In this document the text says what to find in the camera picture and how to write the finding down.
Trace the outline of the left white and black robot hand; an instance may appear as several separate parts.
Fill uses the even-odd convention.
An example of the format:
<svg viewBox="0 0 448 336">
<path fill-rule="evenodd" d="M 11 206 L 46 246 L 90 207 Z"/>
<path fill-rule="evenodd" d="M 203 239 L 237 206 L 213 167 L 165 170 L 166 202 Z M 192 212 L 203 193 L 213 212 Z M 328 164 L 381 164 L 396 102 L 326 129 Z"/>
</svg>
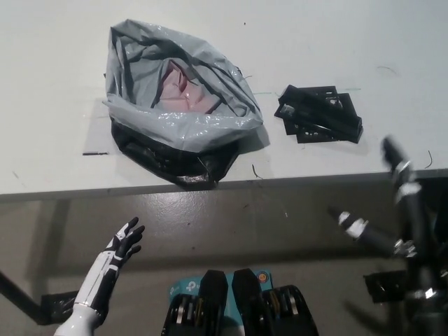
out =
<svg viewBox="0 0 448 336">
<path fill-rule="evenodd" d="M 108 309 L 109 300 L 120 270 L 132 255 L 141 250 L 139 242 L 145 227 L 134 217 L 113 236 L 106 248 L 99 253 L 89 269 L 76 296 L 75 303 L 97 312 Z"/>
</svg>

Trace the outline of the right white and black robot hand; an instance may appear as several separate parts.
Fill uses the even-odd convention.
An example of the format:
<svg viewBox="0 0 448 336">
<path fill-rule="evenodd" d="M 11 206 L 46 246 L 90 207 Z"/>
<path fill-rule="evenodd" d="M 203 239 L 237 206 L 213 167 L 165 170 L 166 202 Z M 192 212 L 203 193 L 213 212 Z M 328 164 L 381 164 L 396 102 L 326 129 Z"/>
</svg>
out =
<svg viewBox="0 0 448 336">
<path fill-rule="evenodd" d="M 387 257 L 406 259 L 408 300 L 440 298 L 446 286 L 440 275 L 438 246 L 422 200 L 422 186 L 417 181 L 411 161 L 391 136 L 382 140 L 382 153 L 390 167 L 395 205 L 401 215 L 402 235 L 395 238 L 368 220 L 334 206 L 328 207 L 328 213 L 359 244 Z"/>
</svg>

